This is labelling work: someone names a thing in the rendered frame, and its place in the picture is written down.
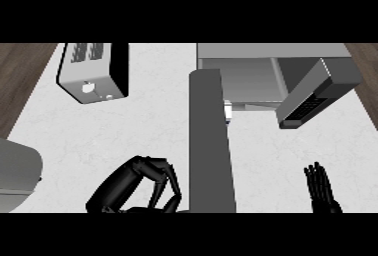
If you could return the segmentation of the silver black toaster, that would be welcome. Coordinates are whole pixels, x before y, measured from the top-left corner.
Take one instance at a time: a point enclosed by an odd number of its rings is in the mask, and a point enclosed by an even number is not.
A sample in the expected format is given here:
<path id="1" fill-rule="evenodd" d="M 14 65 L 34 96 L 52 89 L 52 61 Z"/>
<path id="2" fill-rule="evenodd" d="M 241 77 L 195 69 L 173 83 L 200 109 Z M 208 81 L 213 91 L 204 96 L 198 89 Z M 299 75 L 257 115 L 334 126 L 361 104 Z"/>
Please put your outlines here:
<path id="1" fill-rule="evenodd" d="M 80 104 L 129 96 L 130 47 L 124 43 L 67 43 L 56 83 Z"/>

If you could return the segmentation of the grey microwave door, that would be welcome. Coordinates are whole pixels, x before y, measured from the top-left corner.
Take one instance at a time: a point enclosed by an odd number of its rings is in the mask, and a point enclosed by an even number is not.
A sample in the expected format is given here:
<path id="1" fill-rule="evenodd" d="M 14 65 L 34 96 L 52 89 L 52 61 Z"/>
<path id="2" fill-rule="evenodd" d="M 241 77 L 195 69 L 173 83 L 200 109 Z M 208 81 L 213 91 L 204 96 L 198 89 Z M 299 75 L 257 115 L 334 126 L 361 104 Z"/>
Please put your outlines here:
<path id="1" fill-rule="evenodd" d="M 219 69 L 189 74 L 189 210 L 237 212 Z"/>

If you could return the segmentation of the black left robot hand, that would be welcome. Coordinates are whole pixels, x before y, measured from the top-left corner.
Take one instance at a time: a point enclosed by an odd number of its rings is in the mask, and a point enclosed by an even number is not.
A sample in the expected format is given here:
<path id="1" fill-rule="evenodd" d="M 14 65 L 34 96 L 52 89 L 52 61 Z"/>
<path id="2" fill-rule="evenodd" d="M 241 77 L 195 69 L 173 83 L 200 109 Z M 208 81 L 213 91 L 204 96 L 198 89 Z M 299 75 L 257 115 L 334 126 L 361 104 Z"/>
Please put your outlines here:
<path id="1" fill-rule="evenodd" d="M 123 210 L 121 207 L 145 178 L 155 182 L 149 204 L 146 207 Z M 157 208 L 167 184 L 172 184 L 175 195 L 164 207 Z M 89 213 L 175 213 L 180 201 L 182 192 L 173 165 L 166 158 L 136 155 L 102 182 L 86 203 L 86 210 Z"/>

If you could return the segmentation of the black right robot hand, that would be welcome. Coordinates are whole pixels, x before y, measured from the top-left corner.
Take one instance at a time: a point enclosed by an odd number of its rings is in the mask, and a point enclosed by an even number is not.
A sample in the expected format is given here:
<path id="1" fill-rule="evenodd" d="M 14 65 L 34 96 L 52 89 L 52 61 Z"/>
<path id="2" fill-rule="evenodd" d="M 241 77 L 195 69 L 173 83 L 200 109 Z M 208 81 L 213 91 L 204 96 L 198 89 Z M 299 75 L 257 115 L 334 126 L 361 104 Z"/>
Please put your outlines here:
<path id="1" fill-rule="evenodd" d="M 304 168 L 307 188 L 315 213 L 341 213 L 343 209 L 333 194 L 333 187 L 325 167 L 315 162 Z"/>

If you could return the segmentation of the grey rounded appliance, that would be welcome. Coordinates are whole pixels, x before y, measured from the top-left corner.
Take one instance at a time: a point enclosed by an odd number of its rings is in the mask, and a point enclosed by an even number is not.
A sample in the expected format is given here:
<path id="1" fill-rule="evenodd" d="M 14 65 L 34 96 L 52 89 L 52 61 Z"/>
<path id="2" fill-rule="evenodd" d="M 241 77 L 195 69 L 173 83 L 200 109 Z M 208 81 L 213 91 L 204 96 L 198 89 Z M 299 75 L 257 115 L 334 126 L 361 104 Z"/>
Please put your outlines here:
<path id="1" fill-rule="evenodd" d="M 34 192 L 42 178 L 39 151 L 0 138 L 0 213 L 9 213 Z"/>

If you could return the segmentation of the grey microwave body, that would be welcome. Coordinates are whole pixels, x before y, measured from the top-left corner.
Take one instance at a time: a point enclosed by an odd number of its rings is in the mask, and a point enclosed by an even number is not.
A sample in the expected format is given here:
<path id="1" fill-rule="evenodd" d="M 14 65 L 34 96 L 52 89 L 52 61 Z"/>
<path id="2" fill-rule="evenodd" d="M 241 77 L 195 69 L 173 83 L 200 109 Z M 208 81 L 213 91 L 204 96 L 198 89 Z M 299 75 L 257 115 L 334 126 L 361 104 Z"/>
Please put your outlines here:
<path id="1" fill-rule="evenodd" d="M 197 73 L 228 113 L 272 111 L 282 129 L 300 128 L 362 82 L 341 43 L 200 43 Z"/>

